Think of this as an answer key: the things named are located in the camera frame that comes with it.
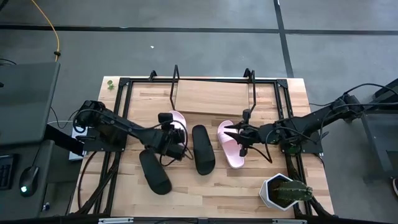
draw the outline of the gray floor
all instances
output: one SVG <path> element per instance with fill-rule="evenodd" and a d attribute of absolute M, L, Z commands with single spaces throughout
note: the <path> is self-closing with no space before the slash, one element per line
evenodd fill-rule
<path fill-rule="evenodd" d="M 278 28 L 272 0 L 37 2 L 61 26 Z M 398 30 L 393 0 L 280 0 L 280 6 L 286 29 Z M 0 12 L 0 24 L 45 21 L 30 1 L 13 0 Z M 53 107 L 60 119 L 83 100 L 95 100 L 105 75 L 151 70 L 171 75 L 178 64 L 186 76 L 238 77 L 249 67 L 258 77 L 286 77 L 279 34 L 63 31 L 59 36 L 61 71 Z M 287 44 L 294 76 L 305 79 L 314 103 L 329 102 L 360 83 L 397 78 L 396 35 L 288 35 Z M 49 62 L 54 50 L 53 32 L 0 30 L 0 57 Z M 364 87 L 355 95 L 366 99 L 375 90 Z M 398 223 L 390 182 L 362 181 L 376 164 L 361 123 L 336 122 L 326 129 L 326 175 L 336 214 Z"/>

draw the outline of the wooden tabletop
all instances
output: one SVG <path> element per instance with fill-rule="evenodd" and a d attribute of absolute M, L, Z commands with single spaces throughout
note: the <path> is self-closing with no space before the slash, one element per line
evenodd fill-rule
<path fill-rule="evenodd" d="M 119 78 L 104 77 L 99 93 L 98 100 L 102 101 L 110 110 L 114 108 L 117 89 L 109 90 L 107 82 L 112 80 L 117 86 Z M 288 79 L 288 84 L 294 115 L 304 116 L 308 114 L 310 107 L 303 79 L 291 78 Z M 132 88 L 128 119 L 144 127 L 157 124 L 157 114 L 172 109 L 169 101 L 170 86 L 169 83 L 135 83 Z M 252 103 L 252 88 L 249 89 L 250 103 Z M 123 93 L 119 111 L 123 111 L 125 96 L 126 91 Z M 273 86 L 257 84 L 256 96 L 257 106 L 253 111 L 250 124 L 260 126 L 278 120 Z M 231 169 L 218 142 L 216 132 L 222 121 L 230 119 L 237 123 L 241 118 L 194 113 L 183 113 L 183 115 L 187 120 L 188 147 L 192 148 L 192 128 L 197 124 L 206 127 L 216 157 L 214 171 L 202 176 L 197 173 L 194 161 L 185 158 L 182 162 L 174 162 L 165 167 L 173 186 L 172 191 L 167 195 L 157 195 L 147 185 L 139 162 L 139 153 L 144 147 L 137 139 L 128 137 L 126 150 L 122 155 L 119 166 L 111 213 L 113 217 L 294 217 L 292 209 L 281 212 L 274 208 L 267 208 L 259 197 L 260 187 L 265 180 L 277 173 L 287 175 L 285 157 L 280 152 L 279 146 L 269 146 L 274 161 L 272 164 L 268 163 L 258 152 L 249 150 L 245 157 L 244 167 Z M 90 197 L 98 185 L 103 157 L 104 153 L 97 153 L 88 165 L 81 186 L 82 203 Z M 323 207 L 333 213 L 325 171 L 321 162 L 311 154 L 303 154 L 302 159 L 307 184 L 313 187 L 314 196 Z M 71 212 L 77 210 L 76 192 Z M 103 208 L 107 194 L 108 187 L 104 190 Z"/>

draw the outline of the keyboard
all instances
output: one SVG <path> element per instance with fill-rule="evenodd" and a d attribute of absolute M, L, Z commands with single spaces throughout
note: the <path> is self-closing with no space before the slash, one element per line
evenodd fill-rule
<path fill-rule="evenodd" d="M 16 161 L 16 155 L 0 156 L 0 190 L 8 190 L 11 188 L 13 167 Z"/>

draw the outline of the white pot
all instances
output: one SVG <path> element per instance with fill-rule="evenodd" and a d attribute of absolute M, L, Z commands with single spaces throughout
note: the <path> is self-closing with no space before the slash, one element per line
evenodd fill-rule
<path fill-rule="evenodd" d="M 284 179 L 286 179 L 286 180 L 288 180 L 288 181 L 293 181 L 292 179 L 286 177 L 286 176 L 283 175 L 283 174 L 277 174 L 277 175 L 271 177 L 270 179 L 265 180 L 264 183 L 262 183 L 262 186 L 261 186 L 261 189 L 260 189 L 260 193 L 259 193 L 259 194 L 260 194 L 260 198 L 261 198 L 262 201 L 265 203 L 265 205 L 267 205 L 267 207 L 269 207 L 269 208 L 278 208 L 278 209 L 280 209 L 280 210 L 282 210 L 282 211 L 286 211 L 286 210 L 288 210 L 291 206 L 293 206 L 294 204 L 296 204 L 296 203 L 299 202 L 299 201 L 294 201 L 294 202 L 292 202 L 289 206 L 287 206 L 287 207 L 285 207 L 285 208 L 282 208 L 282 207 L 279 206 L 278 204 L 276 204 L 276 203 L 274 203 L 273 201 L 269 200 L 269 196 L 268 196 L 268 191 L 269 191 L 269 189 L 268 189 L 268 183 L 269 183 L 272 179 L 275 179 L 276 177 L 281 177 L 281 178 L 284 178 Z"/>

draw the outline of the succulent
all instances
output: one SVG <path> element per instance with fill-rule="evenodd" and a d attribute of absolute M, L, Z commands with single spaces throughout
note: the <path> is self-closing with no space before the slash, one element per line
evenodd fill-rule
<path fill-rule="evenodd" d="M 108 84 L 108 89 L 109 89 L 109 90 L 113 90 L 113 89 L 114 89 L 114 85 L 113 85 L 112 80 L 109 80 L 109 81 L 107 82 L 107 84 Z"/>
<path fill-rule="evenodd" d="M 312 198 L 312 188 L 297 180 L 283 182 L 273 191 L 276 191 L 278 198 L 282 200 L 307 201 Z"/>

